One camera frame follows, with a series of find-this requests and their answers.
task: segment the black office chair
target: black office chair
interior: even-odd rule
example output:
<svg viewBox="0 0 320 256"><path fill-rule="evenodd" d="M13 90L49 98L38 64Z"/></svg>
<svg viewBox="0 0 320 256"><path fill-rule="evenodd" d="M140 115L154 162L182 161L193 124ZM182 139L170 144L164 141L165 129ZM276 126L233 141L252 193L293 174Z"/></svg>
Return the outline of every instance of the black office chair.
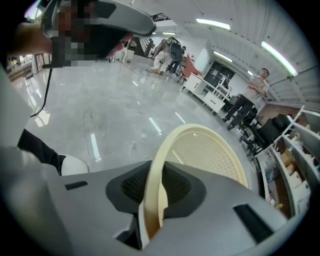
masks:
<svg viewBox="0 0 320 256"><path fill-rule="evenodd" d="M250 151L250 153L247 154L247 157L250 157L250 155L254 157L262 150L265 150L282 134L282 132L274 125L272 119L268 119L268 121L259 129L254 125L251 125L249 128L251 129L254 138L252 140L247 140L244 136L240 138L240 141L247 144L247 149Z"/></svg>
<svg viewBox="0 0 320 256"><path fill-rule="evenodd" d="M284 114L278 114L277 117L272 118L272 122L273 122L274 126L282 133L287 129L287 127L291 123L289 118ZM292 131L292 129L289 129L285 134L289 134L291 131Z"/></svg>

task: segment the white shelf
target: white shelf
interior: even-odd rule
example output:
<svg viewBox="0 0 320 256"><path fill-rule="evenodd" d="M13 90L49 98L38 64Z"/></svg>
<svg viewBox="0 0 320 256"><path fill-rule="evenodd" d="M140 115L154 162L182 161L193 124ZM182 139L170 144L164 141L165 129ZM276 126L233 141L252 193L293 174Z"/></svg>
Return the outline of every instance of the white shelf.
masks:
<svg viewBox="0 0 320 256"><path fill-rule="evenodd" d="M265 200L268 200L269 198L269 189L268 189L268 182L267 182L267 177L266 177L266 170L264 165L262 164L263 161L260 159L261 156L258 156L256 159L259 162L261 174L262 174L262 180L263 180L263 187L264 187L264 197Z"/></svg>
<svg viewBox="0 0 320 256"><path fill-rule="evenodd" d="M317 133L320 132L320 113L309 111L309 110L302 110L308 125L310 125L310 129Z"/></svg>
<svg viewBox="0 0 320 256"><path fill-rule="evenodd" d="M317 185L320 183L320 175L316 167L310 162L306 154L294 141L291 141L291 139L286 136L282 137L287 148L292 148L291 152L294 156L295 163L302 172L304 178L307 180L311 191L314 192Z"/></svg>
<svg viewBox="0 0 320 256"><path fill-rule="evenodd" d="M280 170L280 173L283 177L284 184L285 184L286 190L289 195L291 215L294 216L299 212L298 211L298 199L299 198L297 198L297 193L294 191L295 188L290 183L290 175L289 175L284 163L282 162L280 156L278 155L278 153L275 151L275 149L273 147L271 147L270 150L275 157L275 163L278 166L278 169Z"/></svg>
<svg viewBox="0 0 320 256"><path fill-rule="evenodd" d="M300 134L303 145L320 162L320 135L298 123L293 123L294 129Z"/></svg>

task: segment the wall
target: wall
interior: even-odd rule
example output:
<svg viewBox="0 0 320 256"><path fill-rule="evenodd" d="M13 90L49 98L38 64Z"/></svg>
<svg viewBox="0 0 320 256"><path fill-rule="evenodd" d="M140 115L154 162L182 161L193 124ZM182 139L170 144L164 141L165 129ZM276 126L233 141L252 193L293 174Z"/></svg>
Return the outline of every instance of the wall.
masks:
<svg viewBox="0 0 320 256"><path fill-rule="evenodd" d="M236 96L245 92L249 85L249 81L242 78L239 74L235 73L229 82L229 88L232 87L230 95Z"/></svg>
<svg viewBox="0 0 320 256"><path fill-rule="evenodd" d="M194 65L198 70L202 71L203 77L205 77L207 70L214 63L214 61L215 56L213 54L213 51L211 50L210 43L207 41L205 47L202 49L202 51L199 53L198 58L195 60Z"/></svg>

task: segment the shelving unit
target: shelving unit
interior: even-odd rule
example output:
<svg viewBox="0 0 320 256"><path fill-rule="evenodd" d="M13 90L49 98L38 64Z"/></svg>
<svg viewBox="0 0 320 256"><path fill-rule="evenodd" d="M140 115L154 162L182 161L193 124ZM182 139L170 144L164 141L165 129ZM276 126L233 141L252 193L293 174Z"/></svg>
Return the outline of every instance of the shelving unit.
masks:
<svg viewBox="0 0 320 256"><path fill-rule="evenodd" d="M310 185L311 191L314 192L316 186L320 183L320 175L316 167L313 165L310 159L307 158L306 154L301 148L297 146L296 143L292 142L291 139L286 136L282 137L287 148L292 148L291 152L294 156L295 163Z"/></svg>
<svg viewBox="0 0 320 256"><path fill-rule="evenodd" d="M297 123L301 115L305 116L310 129ZM300 144L291 140L288 135L285 135L290 129L292 129L295 135L299 135ZM320 174L315 166L315 161L312 159L312 157L314 157L317 164L320 163L320 135L318 132L320 132L320 114L305 110L303 106L282 135L278 137L271 146L264 150L265 154L268 154L268 152L271 154L271 159L275 162L284 181L287 191L287 195L285 196L288 197L291 217L304 214L308 210L310 195L315 192L316 187L320 183ZM282 161L280 153L276 151L279 140L284 141L286 148L292 153L294 158L294 165L297 170L291 175ZM310 152L311 157L308 156L305 151ZM257 155L256 159L259 163L262 177L266 176L266 171L268 170L263 168L262 155ZM267 195L269 195L267 192L269 190L266 177L263 177L263 185L265 199L267 199Z"/></svg>

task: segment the cardboard box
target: cardboard box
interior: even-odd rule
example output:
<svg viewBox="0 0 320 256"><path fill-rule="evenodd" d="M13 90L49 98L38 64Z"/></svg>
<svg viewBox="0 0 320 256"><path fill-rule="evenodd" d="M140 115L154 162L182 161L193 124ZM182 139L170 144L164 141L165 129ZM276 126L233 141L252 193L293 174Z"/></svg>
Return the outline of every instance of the cardboard box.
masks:
<svg viewBox="0 0 320 256"><path fill-rule="evenodd" d="M292 155L292 153L286 149L283 154L280 156L283 164L285 167L287 167L288 165L290 165L293 161L294 161L294 156Z"/></svg>

